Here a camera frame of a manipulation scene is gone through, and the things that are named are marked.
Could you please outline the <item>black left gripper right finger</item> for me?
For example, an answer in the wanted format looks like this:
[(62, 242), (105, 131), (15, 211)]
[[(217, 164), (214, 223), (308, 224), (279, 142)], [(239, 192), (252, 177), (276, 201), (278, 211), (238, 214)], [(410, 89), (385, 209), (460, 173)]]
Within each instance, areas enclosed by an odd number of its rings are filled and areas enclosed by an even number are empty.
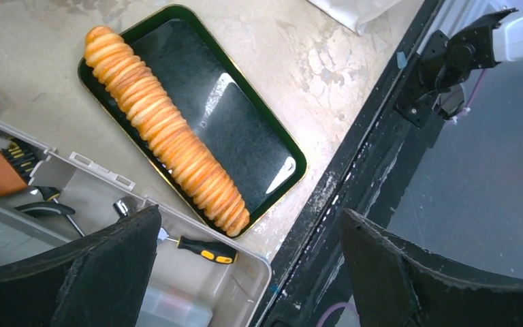
[(340, 242), (362, 326), (523, 326), (523, 279), (431, 253), (351, 209)]

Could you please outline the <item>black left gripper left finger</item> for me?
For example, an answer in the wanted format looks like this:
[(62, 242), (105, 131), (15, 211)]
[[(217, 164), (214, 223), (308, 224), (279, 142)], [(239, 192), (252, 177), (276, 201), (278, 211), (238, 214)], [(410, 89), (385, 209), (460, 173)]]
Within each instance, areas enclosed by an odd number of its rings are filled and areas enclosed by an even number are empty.
[(157, 206), (0, 266), (0, 326), (134, 326), (157, 255)]

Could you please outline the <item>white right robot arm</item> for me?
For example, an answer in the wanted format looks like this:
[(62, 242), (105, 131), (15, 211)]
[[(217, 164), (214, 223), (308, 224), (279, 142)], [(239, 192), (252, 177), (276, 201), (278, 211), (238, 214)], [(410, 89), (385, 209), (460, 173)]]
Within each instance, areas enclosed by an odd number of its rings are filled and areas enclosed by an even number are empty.
[(466, 106), (464, 100), (454, 101), (453, 87), (474, 70), (521, 60), (523, 10), (485, 14), (451, 37), (437, 30), (414, 60), (394, 109), (416, 127), (431, 116), (450, 120)]

